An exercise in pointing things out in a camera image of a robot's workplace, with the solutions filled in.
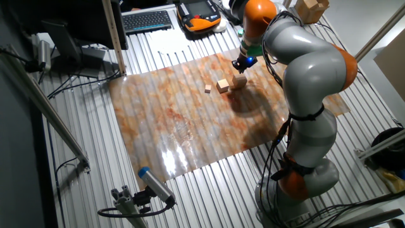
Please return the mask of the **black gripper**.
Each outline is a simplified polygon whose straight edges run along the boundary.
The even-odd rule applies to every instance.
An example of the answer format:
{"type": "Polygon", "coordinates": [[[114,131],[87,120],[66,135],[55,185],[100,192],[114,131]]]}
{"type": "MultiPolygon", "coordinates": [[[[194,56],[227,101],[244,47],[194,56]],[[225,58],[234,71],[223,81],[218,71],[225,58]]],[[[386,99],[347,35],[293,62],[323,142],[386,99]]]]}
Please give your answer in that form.
{"type": "Polygon", "coordinates": [[[246,57],[246,56],[240,54],[236,60],[232,61],[232,66],[236,70],[241,71],[240,73],[244,73],[247,68],[252,67],[256,62],[257,62],[257,57],[254,57],[254,56],[246,57]]]}

